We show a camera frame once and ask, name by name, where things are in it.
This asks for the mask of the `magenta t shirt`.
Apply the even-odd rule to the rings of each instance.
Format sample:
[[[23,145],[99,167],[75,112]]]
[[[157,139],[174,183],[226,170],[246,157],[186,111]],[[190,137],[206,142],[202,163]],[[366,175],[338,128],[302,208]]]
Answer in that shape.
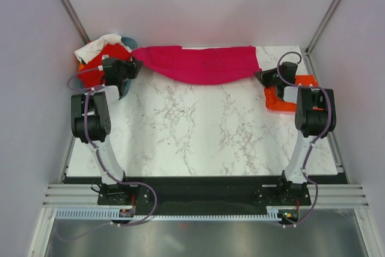
[[[261,71],[252,46],[187,49],[181,46],[149,46],[132,51],[147,68],[175,81],[194,85],[219,85]]]

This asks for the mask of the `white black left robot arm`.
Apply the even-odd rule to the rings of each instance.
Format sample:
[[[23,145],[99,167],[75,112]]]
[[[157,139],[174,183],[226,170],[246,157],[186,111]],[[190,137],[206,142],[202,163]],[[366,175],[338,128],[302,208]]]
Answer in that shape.
[[[80,94],[71,97],[71,130],[75,138],[90,150],[101,174],[101,182],[92,188],[98,194],[98,205],[134,206],[136,185],[125,185],[126,174],[113,151],[110,133],[112,129],[109,106],[122,99],[129,90],[143,62],[106,57],[95,68],[80,71],[102,72],[95,85],[78,88]]]

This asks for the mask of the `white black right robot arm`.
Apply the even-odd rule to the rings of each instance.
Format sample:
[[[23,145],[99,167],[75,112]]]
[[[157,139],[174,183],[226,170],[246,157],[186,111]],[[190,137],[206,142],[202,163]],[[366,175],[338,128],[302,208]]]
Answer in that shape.
[[[263,205],[310,205],[307,170],[312,151],[336,126],[333,90],[320,88],[314,76],[299,75],[297,69],[297,64],[285,61],[254,74],[263,85],[266,107],[294,113],[298,131],[292,156],[277,183],[257,188],[257,200]]]

